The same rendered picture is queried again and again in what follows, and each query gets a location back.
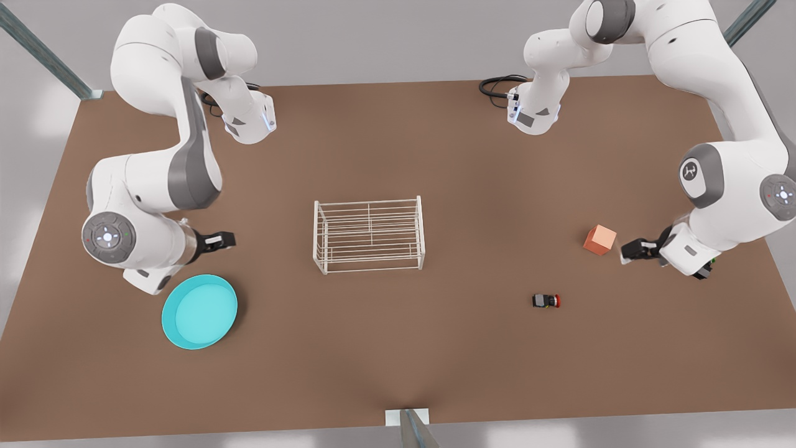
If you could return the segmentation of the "turquoise plate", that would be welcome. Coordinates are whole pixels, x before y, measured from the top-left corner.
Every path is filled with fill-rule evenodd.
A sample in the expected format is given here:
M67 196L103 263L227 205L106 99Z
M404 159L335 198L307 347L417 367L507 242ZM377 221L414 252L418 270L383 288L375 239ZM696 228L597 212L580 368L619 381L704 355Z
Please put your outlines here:
M227 280L197 275L182 281L168 295L162 309L162 329L179 348L208 348L228 333L237 310L236 292Z

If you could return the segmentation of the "orange cube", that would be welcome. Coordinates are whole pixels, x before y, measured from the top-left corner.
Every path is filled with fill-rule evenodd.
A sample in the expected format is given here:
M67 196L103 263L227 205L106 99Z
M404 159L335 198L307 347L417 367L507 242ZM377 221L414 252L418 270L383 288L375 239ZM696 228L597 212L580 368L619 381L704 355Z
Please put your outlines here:
M592 228L588 236L586 236L583 249L600 256L605 255L611 251L616 237L617 233L614 230L602 225L597 225Z

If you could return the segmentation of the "silver frame post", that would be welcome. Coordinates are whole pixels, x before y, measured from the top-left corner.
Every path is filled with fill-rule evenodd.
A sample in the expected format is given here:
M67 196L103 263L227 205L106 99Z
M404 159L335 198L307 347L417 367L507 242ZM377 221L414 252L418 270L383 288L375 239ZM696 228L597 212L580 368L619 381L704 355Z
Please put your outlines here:
M733 48L747 32L767 14L778 0L752 0L745 10L724 31L724 39Z
M440 448L430 433L428 408L386 410L386 426L400 426L401 448Z
M54 54L34 32L28 28L11 10L0 2L0 28L12 39L22 46L37 62L49 73L60 80L66 88L74 93L80 100L99 100L103 97L103 90L91 89L71 68Z

